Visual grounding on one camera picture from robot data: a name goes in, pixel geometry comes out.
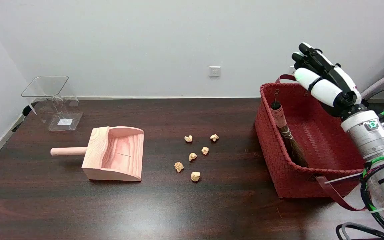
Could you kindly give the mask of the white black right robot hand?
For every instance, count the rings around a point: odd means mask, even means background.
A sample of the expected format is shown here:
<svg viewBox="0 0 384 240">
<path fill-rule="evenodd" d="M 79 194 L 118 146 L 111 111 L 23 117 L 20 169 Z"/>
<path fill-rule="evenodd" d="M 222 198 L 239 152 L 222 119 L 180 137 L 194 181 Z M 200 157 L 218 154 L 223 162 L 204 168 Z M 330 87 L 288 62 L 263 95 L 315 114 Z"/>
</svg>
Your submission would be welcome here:
<svg viewBox="0 0 384 240">
<path fill-rule="evenodd" d="M 317 99 L 331 116 L 345 120 L 360 111 L 367 111 L 361 93 L 339 63 L 333 64 L 320 49 L 301 43 L 292 54 L 294 78 Z"/>
</svg>

